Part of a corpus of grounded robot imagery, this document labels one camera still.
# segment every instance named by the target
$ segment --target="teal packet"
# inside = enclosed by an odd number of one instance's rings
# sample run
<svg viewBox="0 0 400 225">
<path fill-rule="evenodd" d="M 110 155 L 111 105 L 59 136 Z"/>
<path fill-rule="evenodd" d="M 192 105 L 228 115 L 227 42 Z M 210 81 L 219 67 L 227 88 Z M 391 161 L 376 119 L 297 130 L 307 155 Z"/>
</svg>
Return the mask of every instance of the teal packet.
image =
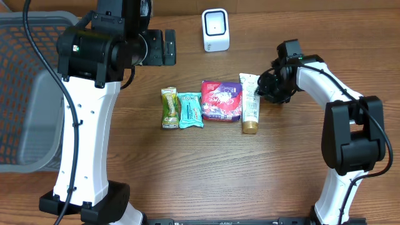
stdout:
<svg viewBox="0 0 400 225">
<path fill-rule="evenodd" d="M 204 126 L 201 117 L 200 98 L 201 93 L 178 93 L 177 97 L 181 102 L 181 120 L 179 127 L 181 129 L 190 126 Z"/>
</svg>

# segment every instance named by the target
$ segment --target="tube cap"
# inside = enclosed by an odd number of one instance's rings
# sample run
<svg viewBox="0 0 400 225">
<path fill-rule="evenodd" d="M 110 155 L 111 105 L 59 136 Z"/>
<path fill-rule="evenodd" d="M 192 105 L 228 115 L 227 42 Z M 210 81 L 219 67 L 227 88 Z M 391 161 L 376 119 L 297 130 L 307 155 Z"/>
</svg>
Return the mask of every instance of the tube cap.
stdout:
<svg viewBox="0 0 400 225">
<path fill-rule="evenodd" d="M 258 122 L 246 121 L 243 123 L 243 133 L 256 134 L 258 131 Z"/>
</svg>

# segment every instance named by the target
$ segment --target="plastic bin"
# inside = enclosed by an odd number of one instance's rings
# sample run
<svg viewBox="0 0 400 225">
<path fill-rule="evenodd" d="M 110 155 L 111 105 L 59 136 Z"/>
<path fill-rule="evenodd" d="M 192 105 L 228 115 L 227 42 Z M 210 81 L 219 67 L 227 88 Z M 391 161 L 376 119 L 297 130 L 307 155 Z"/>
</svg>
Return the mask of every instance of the plastic bin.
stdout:
<svg viewBox="0 0 400 225">
<path fill-rule="evenodd" d="M 32 36 L 57 67 L 58 36 L 78 22 L 69 12 L 30 12 Z M 0 13 L 0 172 L 57 171 L 63 93 L 26 39 L 22 13 Z"/>
</svg>

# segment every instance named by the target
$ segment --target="wire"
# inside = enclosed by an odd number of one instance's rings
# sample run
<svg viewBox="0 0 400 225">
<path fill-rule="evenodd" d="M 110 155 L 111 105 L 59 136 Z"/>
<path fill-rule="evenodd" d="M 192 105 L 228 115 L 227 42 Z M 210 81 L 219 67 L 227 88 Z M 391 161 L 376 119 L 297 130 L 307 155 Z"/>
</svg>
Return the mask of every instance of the wire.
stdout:
<svg viewBox="0 0 400 225">
<path fill-rule="evenodd" d="M 135 78 L 135 67 L 134 66 L 132 67 L 131 75 L 130 75 L 129 79 L 126 81 L 126 83 L 123 86 L 121 86 L 121 90 L 127 88 L 132 83 L 133 78 Z"/>
<path fill-rule="evenodd" d="M 71 197 L 74 191 L 74 182 L 75 182 L 75 175 L 76 175 L 76 166 L 78 163 L 78 144 L 79 144 L 79 129 L 78 129 L 78 115 L 76 114 L 76 109 L 75 105 L 73 103 L 73 100 L 71 96 L 68 93 L 68 90 L 65 88 L 64 84 L 61 82 L 61 80 L 58 78 L 56 72 L 52 69 L 50 64 L 47 62 L 46 58 L 43 57 L 42 52 L 38 49 L 36 46 L 35 42 L 33 41 L 32 34 L 29 30 L 28 26 L 28 11 L 29 11 L 29 5 L 31 3 L 31 0 L 26 0 L 24 4 L 24 10 L 22 12 L 22 23 L 24 24 L 24 30 L 27 39 L 31 43 L 31 46 L 40 59 L 40 61 L 43 63 L 44 67 L 49 71 L 50 75 L 54 79 L 54 81 L 57 83 L 57 85 L 60 87 L 62 93 L 64 94 L 65 98 L 67 99 L 67 102 L 69 104 L 69 108 L 71 109 L 72 113 L 72 121 L 73 121 L 73 126 L 74 126 L 74 155 L 72 158 L 72 168 L 71 168 L 71 177 L 69 179 L 69 187 L 67 190 L 67 198 L 65 200 L 64 207 L 62 208 L 56 222 L 54 224 L 59 224 L 61 220 L 63 219 L 63 216 L 65 215 L 69 202 L 71 201 Z"/>
<path fill-rule="evenodd" d="M 326 77 L 328 77 L 337 88 L 339 88 L 339 90 L 349 99 L 351 99 L 352 101 L 354 101 L 363 111 L 363 113 L 366 114 L 366 116 L 372 121 L 372 123 L 378 128 L 379 132 L 382 134 L 383 138 L 385 139 L 385 143 L 387 145 L 387 151 L 389 153 L 389 160 L 387 162 L 386 167 L 379 172 L 375 172 L 373 174 L 367 174 L 367 175 L 363 175 L 363 176 L 359 176 L 354 178 L 351 182 L 350 182 L 350 186 L 347 189 L 346 195 L 344 196 L 344 200 L 342 203 L 342 206 L 340 208 L 340 216 L 339 216 L 339 221 L 338 224 L 341 225 L 342 224 L 342 219 L 343 219 L 343 214 L 344 214 L 344 208 L 346 207 L 347 201 L 349 199 L 351 190 L 353 188 L 353 186 L 357 183 L 357 181 L 361 180 L 361 179 L 366 179 L 366 178 L 373 178 L 373 177 L 377 177 L 377 176 L 381 176 L 383 174 L 385 174 L 386 172 L 388 172 L 393 164 L 393 149 L 392 149 L 392 144 L 390 143 L 390 140 L 388 138 L 388 135 L 386 134 L 386 132 L 383 130 L 383 128 L 379 125 L 379 123 L 376 121 L 376 119 L 370 115 L 369 111 L 353 96 L 351 96 L 346 89 L 344 89 L 336 79 L 334 79 L 330 74 L 328 74 L 327 72 L 325 72 L 323 69 L 317 69 L 315 67 L 312 66 L 307 66 L 307 65 L 303 65 L 303 64 L 287 64 L 281 67 L 277 67 L 276 69 L 281 69 L 283 67 L 298 67 L 298 68 L 306 68 L 306 69 L 310 69 L 316 72 L 319 72 L 323 75 L 325 75 Z"/>
</svg>

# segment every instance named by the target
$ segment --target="wooden table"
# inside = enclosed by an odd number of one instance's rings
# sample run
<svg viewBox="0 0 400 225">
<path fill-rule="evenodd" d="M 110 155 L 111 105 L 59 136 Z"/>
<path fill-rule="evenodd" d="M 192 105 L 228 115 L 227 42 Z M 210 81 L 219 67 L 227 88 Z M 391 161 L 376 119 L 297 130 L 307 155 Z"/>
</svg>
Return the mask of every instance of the wooden table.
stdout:
<svg viewBox="0 0 400 225">
<path fill-rule="evenodd" d="M 331 71 L 365 96 L 384 103 L 386 131 L 400 140 L 400 11 L 355 10 L 229 15 L 231 47 L 205 53 L 200 16 L 155 17 L 152 29 L 175 29 L 177 64 L 139 67 L 112 117 L 109 179 L 131 186 L 132 205 L 150 218 L 273 219 L 307 216 L 327 173 L 321 155 L 324 112 L 305 92 L 289 104 L 263 101 L 256 135 L 241 123 L 209 122 L 204 129 L 161 130 L 161 88 L 198 92 L 202 80 L 239 81 L 261 74 L 276 46 L 298 38 Z M 387 158 L 376 170 L 386 165 Z M 370 224 L 399 224 L 400 157 L 382 177 L 362 182 L 350 215 Z M 0 224 L 52 224 L 39 197 L 57 174 L 0 174 Z M 66 216 L 63 224 L 79 224 Z"/>
</svg>

